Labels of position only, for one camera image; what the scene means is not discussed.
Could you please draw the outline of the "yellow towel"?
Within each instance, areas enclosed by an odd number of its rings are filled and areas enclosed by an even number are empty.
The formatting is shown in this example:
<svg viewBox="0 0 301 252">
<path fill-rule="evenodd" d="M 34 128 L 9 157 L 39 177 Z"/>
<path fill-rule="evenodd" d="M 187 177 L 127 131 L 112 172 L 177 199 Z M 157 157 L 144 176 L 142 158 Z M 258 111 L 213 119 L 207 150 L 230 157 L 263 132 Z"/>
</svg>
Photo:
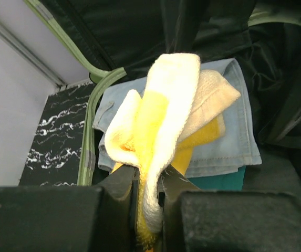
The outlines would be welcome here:
<svg viewBox="0 0 301 252">
<path fill-rule="evenodd" d="M 139 170 L 137 242 L 152 248 L 162 229 L 157 183 L 173 164 L 185 173 L 196 146 L 225 132 L 222 113 L 240 92 L 190 53 L 163 54 L 151 66 L 143 94 L 130 90 L 109 124 L 105 148 L 114 169 Z"/>
</svg>

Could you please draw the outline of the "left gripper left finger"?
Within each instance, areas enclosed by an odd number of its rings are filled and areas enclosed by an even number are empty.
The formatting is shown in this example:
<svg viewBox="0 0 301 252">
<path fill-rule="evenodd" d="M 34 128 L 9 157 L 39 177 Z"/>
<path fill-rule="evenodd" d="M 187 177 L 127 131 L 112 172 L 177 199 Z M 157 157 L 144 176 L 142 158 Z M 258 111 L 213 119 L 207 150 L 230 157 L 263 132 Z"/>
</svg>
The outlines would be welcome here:
<svg viewBox="0 0 301 252">
<path fill-rule="evenodd" d="M 139 172 L 92 186 L 0 187 L 0 251 L 134 251 Z"/>
</svg>

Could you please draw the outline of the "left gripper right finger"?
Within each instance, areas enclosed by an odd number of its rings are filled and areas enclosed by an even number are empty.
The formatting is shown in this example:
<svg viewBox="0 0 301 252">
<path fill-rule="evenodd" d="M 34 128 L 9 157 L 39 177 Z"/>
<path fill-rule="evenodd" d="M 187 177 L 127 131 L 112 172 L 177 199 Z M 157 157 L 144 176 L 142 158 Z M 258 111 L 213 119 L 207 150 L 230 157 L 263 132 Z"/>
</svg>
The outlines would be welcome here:
<svg viewBox="0 0 301 252">
<path fill-rule="evenodd" d="M 203 191 L 168 167 L 159 180 L 163 251 L 301 251 L 301 205 L 270 191 Z"/>
</svg>

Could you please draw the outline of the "green hard-shell suitcase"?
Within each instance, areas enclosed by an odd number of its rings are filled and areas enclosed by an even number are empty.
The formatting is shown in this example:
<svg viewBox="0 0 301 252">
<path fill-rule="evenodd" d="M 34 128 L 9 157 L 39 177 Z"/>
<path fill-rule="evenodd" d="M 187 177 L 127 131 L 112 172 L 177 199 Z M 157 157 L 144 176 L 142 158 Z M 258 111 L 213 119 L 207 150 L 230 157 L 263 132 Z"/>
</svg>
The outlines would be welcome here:
<svg viewBox="0 0 301 252">
<path fill-rule="evenodd" d="M 236 58 L 248 85 L 260 145 L 286 149 L 301 179 L 301 1 L 28 1 L 89 71 L 78 185 L 97 183 L 92 127 L 108 87 L 139 80 L 163 53 L 203 62 Z"/>
</svg>

